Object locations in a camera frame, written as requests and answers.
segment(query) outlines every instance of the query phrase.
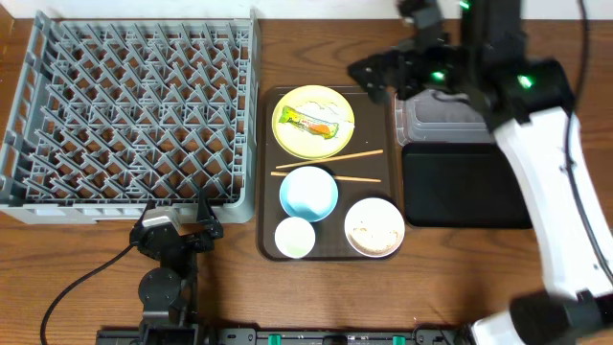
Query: small white cup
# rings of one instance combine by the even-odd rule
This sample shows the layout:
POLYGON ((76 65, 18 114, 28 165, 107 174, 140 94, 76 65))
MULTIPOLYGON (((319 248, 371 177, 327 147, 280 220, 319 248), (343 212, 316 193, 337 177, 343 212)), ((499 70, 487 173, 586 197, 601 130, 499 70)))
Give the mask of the small white cup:
POLYGON ((302 218, 287 218, 277 226, 275 244, 286 257, 301 259, 315 246, 315 230, 302 218))

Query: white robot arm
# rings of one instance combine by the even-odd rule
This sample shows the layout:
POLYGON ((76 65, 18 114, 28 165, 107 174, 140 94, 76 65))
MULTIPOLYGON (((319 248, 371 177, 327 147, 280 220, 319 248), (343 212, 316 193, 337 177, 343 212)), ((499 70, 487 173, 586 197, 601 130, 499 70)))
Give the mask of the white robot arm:
MULTIPOLYGON (((589 51, 582 1, 579 91, 589 51)), ((469 342, 574 342, 613 325, 613 237, 581 150, 574 115, 579 95, 554 58, 526 57, 521 0, 464 0, 461 7, 461 43, 452 45, 437 0, 401 1, 400 14, 414 23, 416 35, 355 62, 349 74, 374 102, 386 99, 387 86, 401 100, 426 88, 468 95, 517 176, 546 290, 517 297, 509 311, 473 324, 469 342)))
MULTIPOLYGON (((613 293, 606 273, 613 259, 613 237, 585 166, 577 117, 569 118, 563 109, 553 108, 532 114, 526 124, 509 121, 493 134, 511 163, 530 212, 547 292, 569 299, 578 299, 585 291, 595 298, 613 293), (566 171, 569 121, 575 163, 572 169, 595 243, 586 233, 566 171)), ((472 334, 479 345, 524 343, 509 311, 478 321, 472 326, 472 334)))

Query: light blue bowl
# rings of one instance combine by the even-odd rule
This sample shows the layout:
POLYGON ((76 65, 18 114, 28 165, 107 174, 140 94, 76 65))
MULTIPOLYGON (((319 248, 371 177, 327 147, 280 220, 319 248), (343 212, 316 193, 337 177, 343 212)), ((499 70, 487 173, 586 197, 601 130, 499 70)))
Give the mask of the light blue bowl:
POLYGON ((334 210, 338 202, 338 187, 325 170, 303 167, 284 179, 279 200, 291 217, 315 222, 329 216, 334 210))

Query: clear plastic lid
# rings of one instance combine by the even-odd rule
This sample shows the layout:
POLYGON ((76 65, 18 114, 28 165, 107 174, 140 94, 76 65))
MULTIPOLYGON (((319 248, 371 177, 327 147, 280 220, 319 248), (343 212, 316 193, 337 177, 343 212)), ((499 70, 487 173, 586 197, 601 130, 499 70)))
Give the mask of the clear plastic lid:
POLYGON ((408 101, 395 99, 396 134, 401 145, 409 142, 491 143, 486 123, 468 104, 466 96, 425 90, 408 101))

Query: dish rack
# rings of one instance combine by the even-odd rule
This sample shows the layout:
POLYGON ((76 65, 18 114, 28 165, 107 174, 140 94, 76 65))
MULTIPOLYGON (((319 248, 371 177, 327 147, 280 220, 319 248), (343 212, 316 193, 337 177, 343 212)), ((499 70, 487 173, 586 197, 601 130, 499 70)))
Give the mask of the dish rack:
POLYGON ((39 12, 0 149, 0 211, 30 224, 254 214, 260 28, 39 12))

